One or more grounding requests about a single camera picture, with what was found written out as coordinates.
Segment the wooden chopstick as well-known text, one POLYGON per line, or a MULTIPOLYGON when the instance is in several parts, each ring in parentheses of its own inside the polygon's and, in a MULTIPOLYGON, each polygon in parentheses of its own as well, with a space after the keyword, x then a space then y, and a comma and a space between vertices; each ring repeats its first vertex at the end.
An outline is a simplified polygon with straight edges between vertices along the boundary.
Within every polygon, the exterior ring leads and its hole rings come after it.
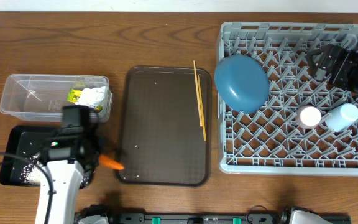
POLYGON ((204 109, 203 109, 203 97, 202 97, 202 91, 201 91, 201 82, 200 82, 200 76, 197 75, 198 78, 198 90, 200 95, 200 108, 201 108, 201 120, 202 120, 202 128, 203 128, 203 139, 206 142, 206 126, 205 126, 205 119, 204 119, 204 109))
POLYGON ((202 114, 201 114, 201 103, 200 103, 200 89, 199 89, 199 86, 198 86, 198 75, 197 75, 197 71, 196 71, 196 62, 195 62, 195 60, 193 60, 193 71, 194 71, 194 78, 195 78, 196 98, 197 98, 200 126, 203 127, 202 114))

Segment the dark blue plate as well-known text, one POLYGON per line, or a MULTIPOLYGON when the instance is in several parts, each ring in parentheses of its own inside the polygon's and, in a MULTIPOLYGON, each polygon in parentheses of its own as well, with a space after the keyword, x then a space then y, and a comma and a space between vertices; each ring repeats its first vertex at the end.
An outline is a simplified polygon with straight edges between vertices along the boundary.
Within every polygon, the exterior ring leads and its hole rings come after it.
POLYGON ((269 80, 258 61, 235 54, 219 61, 214 81, 220 97, 231 109, 254 113, 267 101, 269 80))

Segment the orange carrot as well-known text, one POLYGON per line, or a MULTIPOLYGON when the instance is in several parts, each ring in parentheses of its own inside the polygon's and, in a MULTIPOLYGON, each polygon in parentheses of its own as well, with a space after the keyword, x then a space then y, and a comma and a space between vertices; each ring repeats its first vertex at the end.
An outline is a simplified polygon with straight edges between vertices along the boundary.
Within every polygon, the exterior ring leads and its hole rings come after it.
POLYGON ((110 158, 105 154, 101 154, 99 156, 99 163, 102 166, 108 167, 113 170, 124 170, 124 166, 121 163, 115 161, 114 159, 110 158))

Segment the white rice pile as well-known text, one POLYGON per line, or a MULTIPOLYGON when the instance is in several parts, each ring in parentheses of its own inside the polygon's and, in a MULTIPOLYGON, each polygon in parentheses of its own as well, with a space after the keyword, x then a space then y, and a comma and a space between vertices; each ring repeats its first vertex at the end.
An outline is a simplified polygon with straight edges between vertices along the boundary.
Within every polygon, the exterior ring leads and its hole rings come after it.
MULTIPOLYGON (((38 152, 30 154, 26 157, 26 159, 42 167, 43 165, 39 162, 39 156, 40 153, 38 152)), ((80 184, 81 189, 87 187, 90 184, 93 177, 92 175, 92 173, 84 174, 84 177, 80 184)), ((33 164, 24 164, 24 167, 22 168, 19 175, 19 182, 23 185, 39 186, 42 176, 42 173, 33 164)))

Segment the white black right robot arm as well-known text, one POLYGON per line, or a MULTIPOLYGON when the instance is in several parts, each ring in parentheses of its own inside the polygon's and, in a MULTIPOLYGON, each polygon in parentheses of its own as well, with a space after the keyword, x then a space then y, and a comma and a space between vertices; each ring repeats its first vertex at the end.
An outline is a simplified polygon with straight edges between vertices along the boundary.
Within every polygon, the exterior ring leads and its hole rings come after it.
POLYGON ((305 56, 311 76, 358 96, 358 50, 328 44, 305 56))

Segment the pink plastic cup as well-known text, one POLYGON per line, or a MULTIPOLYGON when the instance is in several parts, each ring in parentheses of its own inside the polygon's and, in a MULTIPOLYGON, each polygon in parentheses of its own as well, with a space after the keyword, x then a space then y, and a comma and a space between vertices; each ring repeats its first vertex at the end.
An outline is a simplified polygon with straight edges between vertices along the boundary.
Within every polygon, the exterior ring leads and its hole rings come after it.
POLYGON ((295 121, 303 129, 312 129, 320 123, 321 117, 319 109, 306 105, 297 109, 295 121))

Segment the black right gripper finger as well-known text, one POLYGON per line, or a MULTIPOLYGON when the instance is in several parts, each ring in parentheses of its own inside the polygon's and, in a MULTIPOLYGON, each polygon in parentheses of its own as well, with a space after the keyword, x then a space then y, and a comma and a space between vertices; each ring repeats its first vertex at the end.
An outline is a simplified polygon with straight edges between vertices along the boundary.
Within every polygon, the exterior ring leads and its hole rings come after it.
POLYGON ((326 69, 324 62, 308 61, 310 67, 310 75, 317 81, 323 81, 326 75, 326 69))
POLYGON ((311 59, 316 55, 321 55, 321 54, 325 54, 329 49, 331 48, 330 45, 325 45, 319 49, 314 49, 314 50, 310 50, 308 51, 308 53, 306 54, 305 58, 306 59, 311 59))

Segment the light blue plastic cup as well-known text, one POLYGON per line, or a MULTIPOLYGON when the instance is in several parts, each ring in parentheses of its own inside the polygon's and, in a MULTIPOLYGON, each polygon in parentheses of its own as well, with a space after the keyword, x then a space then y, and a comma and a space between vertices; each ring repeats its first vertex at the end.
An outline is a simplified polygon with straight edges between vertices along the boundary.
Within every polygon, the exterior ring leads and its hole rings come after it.
POLYGON ((330 116, 325 121, 326 126, 334 132, 341 132, 358 120, 358 107, 344 103, 332 109, 329 114, 330 116))

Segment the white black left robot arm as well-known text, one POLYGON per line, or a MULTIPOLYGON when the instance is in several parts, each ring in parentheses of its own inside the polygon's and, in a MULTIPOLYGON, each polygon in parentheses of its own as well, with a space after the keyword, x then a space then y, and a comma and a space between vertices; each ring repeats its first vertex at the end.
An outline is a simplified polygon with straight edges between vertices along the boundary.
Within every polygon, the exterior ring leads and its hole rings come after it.
POLYGON ((39 162, 43 177, 36 223, 73 223, 78 192, 84 175, 99 163, 101 146, 93 123, 95 109, 88 106, 65 106, 61 126, 45 138, 39 162))

